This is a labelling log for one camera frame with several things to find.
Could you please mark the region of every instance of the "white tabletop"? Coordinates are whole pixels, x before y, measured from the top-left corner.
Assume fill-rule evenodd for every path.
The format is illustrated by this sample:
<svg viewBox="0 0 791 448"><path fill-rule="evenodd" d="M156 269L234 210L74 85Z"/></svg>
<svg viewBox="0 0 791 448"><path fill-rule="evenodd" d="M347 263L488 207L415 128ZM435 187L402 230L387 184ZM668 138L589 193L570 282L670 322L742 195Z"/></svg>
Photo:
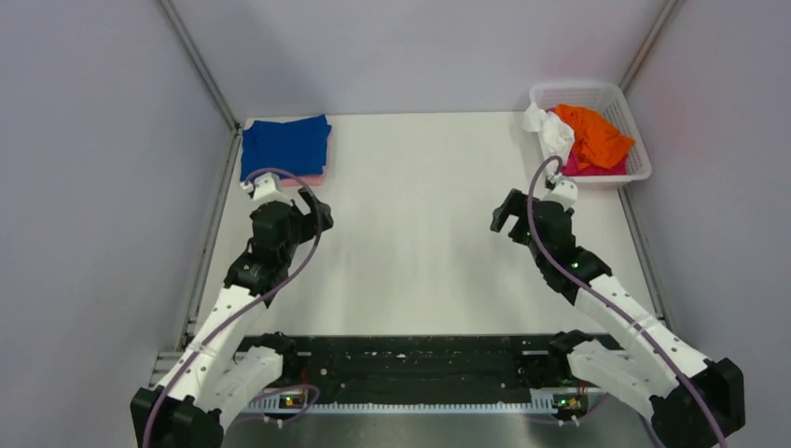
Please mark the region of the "white tabletop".
<svg viewBox="0 0 791 448"><path fill-rule="evenodd" d="M540 334L602 332L553 292L527 247L489 230L512 188L527 192L538 142L512 112L352 115L333 125L326 179L315 189L335 227L311 264L248 334ZM239 161L199 312L205 319L230 264L252 236L256 208L238 186ZM296 189L288 194L298 197ZM300 208L307 206L298 199ZM580 191L577 243L653 305L618 193ZM302 245L292 267L310 244Z"/></svg>

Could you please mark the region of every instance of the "metal frame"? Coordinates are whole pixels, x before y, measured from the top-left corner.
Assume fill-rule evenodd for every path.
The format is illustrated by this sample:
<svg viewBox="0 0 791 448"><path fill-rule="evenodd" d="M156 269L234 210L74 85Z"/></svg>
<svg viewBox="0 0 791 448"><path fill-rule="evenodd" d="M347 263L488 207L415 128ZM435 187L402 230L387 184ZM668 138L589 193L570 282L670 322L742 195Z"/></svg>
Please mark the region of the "metal frame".
<svg viewBox="0 0 791 448"><path fill-rule="evenodd" d="M203 87L215 104L217 112L220 113L230 131L236 130L239 128L239 121L233 117L233 112L230 110L228 102L225 100L222 91L217 87L212 73L206 66L206 62L203 61L201 53L195 45L195 41L192 40L192 36L189 35L189 31L184 21L181 20L181 16L178 14L172 0L157 0L157 4L160 6L162 14L171 26L178 42L181 44L181 48L187 54L187 58L198 73L198 78L201 80Z"/></svg>
<svg viewBox="0 0 791 448"><path fill-rule="evenodd" d="M686 0L665 1L665 5L662 7L662 11L659 12L654 24L651 26L651 30L648 31L648 35L645 37L643 45L641 45L640 49L637 50L637 54L634 55L634 59L631 61L626 74L624 74L623 78L618 84L624 94L629 90L634 77L638 72L640 72L640 69L643 68L643 63L648 58L651 50L654 48L654 44L657 43L657 39L659 39L659 36L665 31L665 27L670 22L670 20L675 17L674 15L678 11L678 8L685 1Z"/></svg>

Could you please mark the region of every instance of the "laundry basket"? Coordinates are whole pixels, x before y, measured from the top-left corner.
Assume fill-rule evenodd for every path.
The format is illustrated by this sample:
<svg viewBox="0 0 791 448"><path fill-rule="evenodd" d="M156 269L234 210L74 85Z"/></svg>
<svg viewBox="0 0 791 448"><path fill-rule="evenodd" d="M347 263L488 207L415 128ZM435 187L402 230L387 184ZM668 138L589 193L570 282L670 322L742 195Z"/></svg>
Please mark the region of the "laundry basket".
<svg viewBox="0 0 791 448"><path fill-rule="evenodd" d="M572 178L580 187L618 188L633 180L643 180L651 175L651 162L645 153L643 139L637 132L637 125L631 116L623 92L617 86L603 82L575 81L551 84L538 84L530 89L530 101L549 109L559 104L583 105L599 112L602 117L618 128L620 133L634 139L626 159L626 175L576 175ZM549 157L541 139L541 153ZM547 174L554 172L555 166L547 167Z"/></svg>

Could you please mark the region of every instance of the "folded towel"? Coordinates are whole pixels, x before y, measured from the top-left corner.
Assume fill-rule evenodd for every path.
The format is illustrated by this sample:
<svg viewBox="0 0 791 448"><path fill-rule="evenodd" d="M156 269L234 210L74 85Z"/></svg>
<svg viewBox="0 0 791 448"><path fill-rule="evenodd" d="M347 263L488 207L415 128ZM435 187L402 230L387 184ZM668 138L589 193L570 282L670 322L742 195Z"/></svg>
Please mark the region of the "folded towel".
<svg viewBox="0 0 791 448"><path fill-rule="evenodd" d="M323 175L331 130L324 115L286 123L254 121L242 132L240 180L243 182L255 170L266 167L299 176Z"/></svg>

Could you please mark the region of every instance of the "purple cable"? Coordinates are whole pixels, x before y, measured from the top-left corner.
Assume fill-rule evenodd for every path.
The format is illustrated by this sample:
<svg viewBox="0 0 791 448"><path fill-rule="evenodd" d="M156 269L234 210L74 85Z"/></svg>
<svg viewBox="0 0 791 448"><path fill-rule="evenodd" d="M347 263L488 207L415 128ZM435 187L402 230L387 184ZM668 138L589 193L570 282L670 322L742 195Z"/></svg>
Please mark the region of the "purple cable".
<svg viewBox="0 0 791 448"><path fill-rule="evenodd" d="M604 404L604 402L605 402L605 401L607 401L609 398L610 398L609 394L607 394L607 395L604 395L604 396L602 397L602 399L600 399L599 401L596 401L596 404L594 404L593 406L590 406L590 409L588 409L588 412L587 412L585 415L583 415L583 416L581 416L581 417L577 418L577 419L576 419L576 422L577 422L577 423L579 423L580 425L582 425L582 423L583 423L583 422L585 422L586 420L588 420L588 419L589 419L589 418L590 418L592 415L594 415L594 414L595 414L597 411L599 411L600 409L602 409L602 405L603 405L603 404ZM553 425L553 426L555 426L555 427L559 427L559 426L560 426L560 424L558 423L560 420L545 420L545 419L543 419L543 418L532 418L532 417L527 417L527 421L528 421L529 423L537 423L538 425ZM563 425L564 425L564 426L569 426L569 425L571 425L571 424L570 424L570 423L564 423Z"/></svg>
<svg viewBox="0 0 791 448"><path fill-rule="evenodd" d="M285 392L290 392L294 389L310 389L316 394L313 396L313 399L311 399L311 401L305 407L299 410L298 413L295 413L293 416L283 420L282 425L288 425L289 423L296 422L300 418L304 417L305 413L310 408L312 408L314 404L316 404L316 401L319 400L319 396L321 396L321 391L319 390L318 387L316 387L315 385L290 385L288 387L281 387L279 389L272 390L271 392L267 392L265 394L257 395L252 399L252 401L261 401L263 399L276 397L280 394L283 394ZM262 422L262 421L265 420L261 419L261 417L245 417L234 421L232 424L230 424L230 427L235 427L237 425L241 425L243 423L248 423L248 422Z"/></svg>
<svg viewBox="0 0 791 448"><path fill-rule="evenodd" d="M311 200L313 201L313 203L318 203L318 198L316 198L316 195L313 193L313 190L311 189L310 186L308 186L308 184L305 183L304 180L300 179L296 175L292 175L291 173L288 173L287 171L281 170L279 168L261 168L260 170L255 170L253 173L250 173L250 175L244 180L244 183L249 184L251 179L255 179L256 177L263 175L265 173L276 173L278 175L285 175L294 179L295 181L297 181L298 184L300 184L303 188L305 188L308 194L311 195ZM242 309L240 309L239 311L231 315L228 319L226 319L225 322L218 325L216 329L214 329L211 333L209 333L206 336L206 339L201 341L201 345L206 345L210 343L217 336L217 334L219 334L220 331L222 331L228 325L230 325L231 322L238 319L244 313L247 313L248 311L252 310L259 303L263 301L264 302L269 301L281 289L283 289L286 285L291 283L291 281L294 280L294 278L296 278L297 275L299 275L299 273L301 273L303 269L305 269L305 266L307 266L308 262L313 258L313 254L316 252L316 247L319 246L319 240L321 240L321 232L322 232L321 215L318 213L318 210L316 210L316 238L313 240L313 246L311 247L311 251L308 252L308 256L305 257L305 260L303 260L302 263L296 268L296 270L290 275L288 275L285 278L285 280L280 283L280 285L274 287L263 296L259 296L256 300L251 301ZM198 352L192 352L192 354L190 354L187 357L187 359L185 359L184 364L182 364L181 367L178 369L178 371L176 371L176 373L173 375L173 379L171 379L170 383L168 383L162 389L162 392L157 397L157 400L154 401L154 406L151 407L151 413L148 415L148 420L146 421L146 429L143 431L142 448L151 447L151 430L154 427L154 420L157 418L157 414L160 412L162 403L165 401L165 397L168 396L168 393L170 393L170 391L173 389L173 386L176 383L178 383L178 380L182 377L182 375L184 375L184 372L187 371L187 368L189 368L192 362L195 361L196 357L198 357Z"/></svg>
<svg viewBox="0 0 791 448"><path fill-rule="evenodd" d="M648 435L648 439L651 441L651 446L654 448L662 448L661 443L659 443L659 439L657 439L657 435L654 434L654 430L648 425L648 422L643 418L642 415L638 414L640 417L640 425L643 425L643 429L645 429L645 434Z"/></svg>
<svg viewBox="0 0 791 448"><path fill-rule="evenodd" d="M533 175L533 179L530 181L530 189L527 192L527 222L530 225L530 232L533 238L535 239L535 245L538 246L538 249L541 251L542 254L544 254L544 257L547 259L547 261L549 261L549 264L551 264L553 268L557 269L558 272L563 274L563 276L571 280L572 283L574 283L578 287L581 287L582 289L587 291L590 295L592 295L593 297L604 303L604 305L606 305L608 308L611 308L613 311L615 311L617 315L619 315L622 319L624 319L629 325L634 327L637 333L643 336L646 341L648 341L648 344L650 344L651 347L654 348L654 351L657 353L657 355L659 355L659 357L661 357L662 360L665 361L665 363L670 368L670 370L673 371L673 374L675 374L675 377L678 379L679 383L681 383L681 385L683 385L689 391L689 395L692 397L692 399L695 400L695 402L698 404L698 407L701 408L701 411L703 412L703 416L706 417L706 421L709 423L709 426L712 428L712 431L715 434L717 443L719 443L720 448L728 448L728 443L725 440L725 435L722 433L722 429L720 429L714 415L712 414L712 411L709 409L709 406L703 400L703 397L701 397L701 394L698 393L698 390L695 388L692 382L689 381L689 378L687 378L687 376L684 375L684 373L678 368L678 366L675 365L675 363L667 354L667 352L659 345L659 343L657 343L657 341L653 338L653 336L651 336L647 332L643 332L643 326L635 322L630 315L628 315L625 311L620 309L617 305L615 305L605 296L599 294L592 287L589 287L585 283L581 282L578 278L574 277L571 273L566 271L563 268L563 266L561 266L561 264L558 263L558 261L554 259L551 254L549 254L549 251L547 251L547 248L544 246L544 243L541 242L541 238L539 238L538 232L536 232L535 230L535 222L533 219L533 197L535 193L535 184L538 183L538 178L541 176L541 173L544 171L544 169L547 168L547 166L553 161L556 161L558 163L558 172L560 171L560 168L562 167L563 164L563 160L559 156L549 156L543 163L541 163L541 166L538 167L538 170L535 171L535 174Z"/></svg>

